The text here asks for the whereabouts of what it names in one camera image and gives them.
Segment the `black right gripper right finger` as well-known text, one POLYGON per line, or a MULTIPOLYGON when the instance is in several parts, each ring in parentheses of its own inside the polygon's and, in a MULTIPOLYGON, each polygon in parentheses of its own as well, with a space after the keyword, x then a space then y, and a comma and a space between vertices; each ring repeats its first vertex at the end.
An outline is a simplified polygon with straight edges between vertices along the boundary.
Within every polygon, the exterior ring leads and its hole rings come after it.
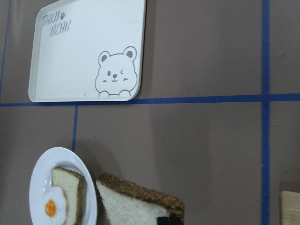
POLYGON ((169 217, 170 225, 183 225, 180 217, 169 217))

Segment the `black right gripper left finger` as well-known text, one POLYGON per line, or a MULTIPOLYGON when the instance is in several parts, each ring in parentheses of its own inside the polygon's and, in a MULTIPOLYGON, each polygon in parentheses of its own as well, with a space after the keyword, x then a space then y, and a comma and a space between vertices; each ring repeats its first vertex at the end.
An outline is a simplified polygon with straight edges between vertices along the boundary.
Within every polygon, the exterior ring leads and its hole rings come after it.
POLYGON ((157 225, 169 225, 169 217, 157 217, 157 225))

